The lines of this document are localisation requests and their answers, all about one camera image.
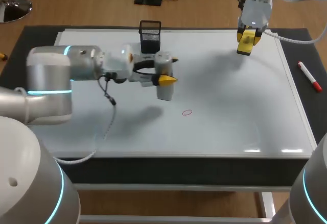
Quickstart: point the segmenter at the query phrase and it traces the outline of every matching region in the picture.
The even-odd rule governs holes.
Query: black chair base
[[[0,23],[13,22],[29,14],[32,3],[29,0],[7,0],[0,2]]]

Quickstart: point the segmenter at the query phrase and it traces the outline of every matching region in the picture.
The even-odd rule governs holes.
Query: red circle drawing
[[[193,112],[192,110],[185,110],[185,111],[183,111],[182,115],[183,116],[188,116],[188,115],[191,115],[192,112]]]

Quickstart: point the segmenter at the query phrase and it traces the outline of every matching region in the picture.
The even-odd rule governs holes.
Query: white table surface
[[[57,39],[113,55],[138,42],[137,30],[67,29]],[[96,81],[75,81],[71,121],[32,129],[62,157],[97,148],[97,157],[309,158],[316,143],[280,42],[263,35],[250,56],[237,45],[235,30],[163,30],[161,50],[179,58],[171,102],[158,100],[155,87],[110,82],[118,112],[104,141],[111,104]]]

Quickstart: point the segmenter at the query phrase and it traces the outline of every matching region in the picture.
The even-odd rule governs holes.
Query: red marker
[[[303,71],[303,73],[307,76],[307,78],[310,80],[310,82],[312,83],[313,87],[315,88],[315,90],[320,93],[322,92],[322,88],[320,87],[320,85],[318,84],[318,82],[316,81],[316,79],[314,79],[314,77],[311,75],[311,73],[308,71],[308,69],[305,67],[305,65],[299,61],[298,62],[298,67],[301,68],[301,70]]]

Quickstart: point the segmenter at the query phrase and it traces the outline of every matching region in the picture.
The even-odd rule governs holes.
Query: wooden floor
[[[138,26],[142,19],[163,27],[233,27],[240,11],[236,0],[163,1],[161,7],[134,5],[134,0],[31,0],[33,10],[22,20],[0,25],[0,52],[10,55],[27,25]],[[308,28],[313,38],[324,28],[327,2],[286,3],[275,0],[270,27]],[[316,44],[327,67],[327,37]],[[287,199],[275,193],[276,207]],[[257,217],[253,193],[89,192],[81,191],[82,214]]]

